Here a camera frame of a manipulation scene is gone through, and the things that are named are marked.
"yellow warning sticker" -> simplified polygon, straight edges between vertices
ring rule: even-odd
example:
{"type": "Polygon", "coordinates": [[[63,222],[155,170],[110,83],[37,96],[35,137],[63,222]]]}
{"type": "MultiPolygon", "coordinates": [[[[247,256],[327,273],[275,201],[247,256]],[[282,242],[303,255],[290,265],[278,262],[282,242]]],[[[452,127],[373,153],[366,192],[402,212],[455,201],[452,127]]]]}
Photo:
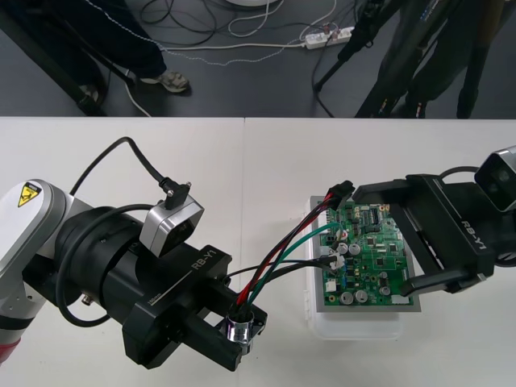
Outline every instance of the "yellow warning sticker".
{"type": "Polygon", "coordinates": [[[27,183],[23,186],[22,194],[19,197],[18,208],[25,206],[29,201],[38,196],[41,192],[40,187],[36,187],[31,183],[27,183]]]}

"circuit board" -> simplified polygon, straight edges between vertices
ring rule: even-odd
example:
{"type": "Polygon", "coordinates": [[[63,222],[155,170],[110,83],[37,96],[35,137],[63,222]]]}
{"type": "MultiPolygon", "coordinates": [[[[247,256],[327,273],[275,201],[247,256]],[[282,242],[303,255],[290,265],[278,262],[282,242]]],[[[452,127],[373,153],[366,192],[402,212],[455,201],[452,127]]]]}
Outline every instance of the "circuit board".
{"type": "Polygon", "coordinates": [[[413,298],[400,295],[409,276],[405,243],[389,212],[389,205],[347,202],[337,211],[319,216],[322,223],[340,223],[345,232],[331,228],[321,234],[323,255],[343,258],[343,267],[324,272],[325,306],[412,306],[413,298]]]}

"sneaker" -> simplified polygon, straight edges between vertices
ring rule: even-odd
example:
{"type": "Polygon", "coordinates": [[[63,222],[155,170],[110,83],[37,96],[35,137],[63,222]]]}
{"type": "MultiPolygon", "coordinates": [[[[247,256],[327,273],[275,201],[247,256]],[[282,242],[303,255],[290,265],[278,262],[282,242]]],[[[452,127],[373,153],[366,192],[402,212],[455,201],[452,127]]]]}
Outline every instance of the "sneaker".
{"type": "Polygon", "coordinates": [[[172,70],[165,71],[157,78],[140,78],[140,80],[149,85],[161,83],[170,93],[182,93],[189,88],[188,79],[172,70]]]}
{"type": "Polygon", "coordinates": [[[88,97],[92,98],[95,102],[98,102],[98,89],[95,85],[81,85],[79,88],[82,90],[84,94],[86,94],[88,97]]]}

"red wire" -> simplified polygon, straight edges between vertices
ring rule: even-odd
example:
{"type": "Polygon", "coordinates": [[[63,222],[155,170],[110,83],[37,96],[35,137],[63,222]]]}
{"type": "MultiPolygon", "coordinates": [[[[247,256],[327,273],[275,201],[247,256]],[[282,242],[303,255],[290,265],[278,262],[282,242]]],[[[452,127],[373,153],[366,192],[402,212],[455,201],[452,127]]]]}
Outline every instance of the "red wire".
{"type": "MultiPolygon", "coordinates": [[[[329,193],[322,202],[325,202],[326,200],[330,199],[331,197],[333,196],[332,193],[329,193]]],[[[320,212],[323,212],[326,207],[325,206],[322,206],[321,207],[321,211],[320,212]]],[[[317,217],[318,217],[318,214],[320,214],[320,212],[318,212],[317,214],[315,214],[314,216],[312,216],[312,218],[310,219],[307,219],[305,221],[305,224],[303,224],[303,226],[299,229],[298,233],[299,234],[301,231],[303,231],[305,228],[308,227],[309,224],[311,224],[317,217]]],[[[272,253],[271,257],[264,263],[264,265],[258,269],[258,273],[260,273],[256,278],[260,279],[261,275],[263,274],[263,272],[265,271],[265,268],[267,268],[268,264],[270,263],[270,261],[274,258],[274,256],[285,246],[285,244],[283,243],[282,245],[278,246],[274,252],[272,253]]],[[[243,288],[243,290],[240,292],[238,298],[236,299],[236,305],[239,306],[239,305],[242,305],[245,300],[248,299],[248,295],[249,295],[249,291],[250,289],[252,288],[252,286],[254,285],[254,283],[251,283],[249,281],[249,283],[246,285],[245,288],[243,288]]]]}

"metal cylinder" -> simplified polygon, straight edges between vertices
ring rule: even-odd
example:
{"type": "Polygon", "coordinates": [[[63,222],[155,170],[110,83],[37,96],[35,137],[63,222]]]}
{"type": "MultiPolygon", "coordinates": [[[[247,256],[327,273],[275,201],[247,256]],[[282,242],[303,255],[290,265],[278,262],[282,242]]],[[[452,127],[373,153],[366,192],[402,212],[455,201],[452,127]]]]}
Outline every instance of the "metal cylinder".
{"type": "Polygon", "coordinates": [[[252,322],[236,322],[226,317],[226,337],[228,340],[240,344],[242,355],[247,355],[252,350],[252,322]]]}

